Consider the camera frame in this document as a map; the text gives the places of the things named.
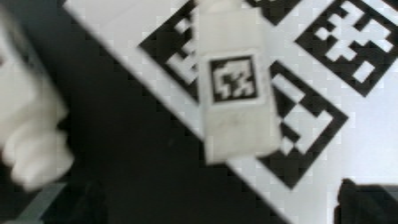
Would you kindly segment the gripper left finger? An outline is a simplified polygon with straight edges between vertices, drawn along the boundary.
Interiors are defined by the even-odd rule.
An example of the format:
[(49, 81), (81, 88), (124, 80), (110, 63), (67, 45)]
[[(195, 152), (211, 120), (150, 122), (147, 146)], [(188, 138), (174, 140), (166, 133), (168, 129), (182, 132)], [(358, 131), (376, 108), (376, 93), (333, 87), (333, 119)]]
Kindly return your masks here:
[(88, 224), (85, 193), (81, 184), (49, 184), (15, 218), (17, 224)]

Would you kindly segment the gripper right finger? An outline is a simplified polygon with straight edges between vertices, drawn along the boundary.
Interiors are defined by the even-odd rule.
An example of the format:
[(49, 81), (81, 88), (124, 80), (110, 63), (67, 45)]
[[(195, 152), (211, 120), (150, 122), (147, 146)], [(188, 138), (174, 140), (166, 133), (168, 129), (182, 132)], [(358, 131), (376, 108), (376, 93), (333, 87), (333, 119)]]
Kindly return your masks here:
[(341, 181), (333, 224), (398, 224), (398, 185)]

